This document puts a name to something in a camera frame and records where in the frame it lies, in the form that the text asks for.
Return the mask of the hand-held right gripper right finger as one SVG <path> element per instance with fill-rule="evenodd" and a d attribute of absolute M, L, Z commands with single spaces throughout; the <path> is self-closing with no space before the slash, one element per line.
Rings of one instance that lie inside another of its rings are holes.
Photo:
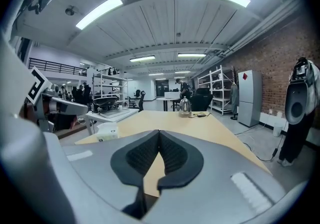
<path fill-rule="evenodd" d="M 159 132 L 165 175 L 149 224 L 241 224 L 285 195 L 263 168 L 230 147 L 188 135 Z"/>

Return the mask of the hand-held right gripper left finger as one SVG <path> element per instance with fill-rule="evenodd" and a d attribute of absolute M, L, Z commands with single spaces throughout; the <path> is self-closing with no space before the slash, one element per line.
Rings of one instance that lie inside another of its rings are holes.
<path fill-rule="evenodd" d="M 144 178 L 158 154 L 159 131 L 88 144 L 65 145 L 63 151 L 84 183 L 125 216 L 149 223 L 151 202 Z"/>

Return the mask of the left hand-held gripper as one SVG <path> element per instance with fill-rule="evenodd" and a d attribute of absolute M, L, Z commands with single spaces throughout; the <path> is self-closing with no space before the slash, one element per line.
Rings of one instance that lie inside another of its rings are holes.
<path fill-rule="evenodd" d="M 54 122 L 49 119 L 51 114 L 81 116 L 88 113 L 86 105 L 56 97 L 56 86 L 35 66 L 31 74 L 35 83 L 24 102 L 24 118 L 35 122 L 42 131 L 54 131 Z"/>

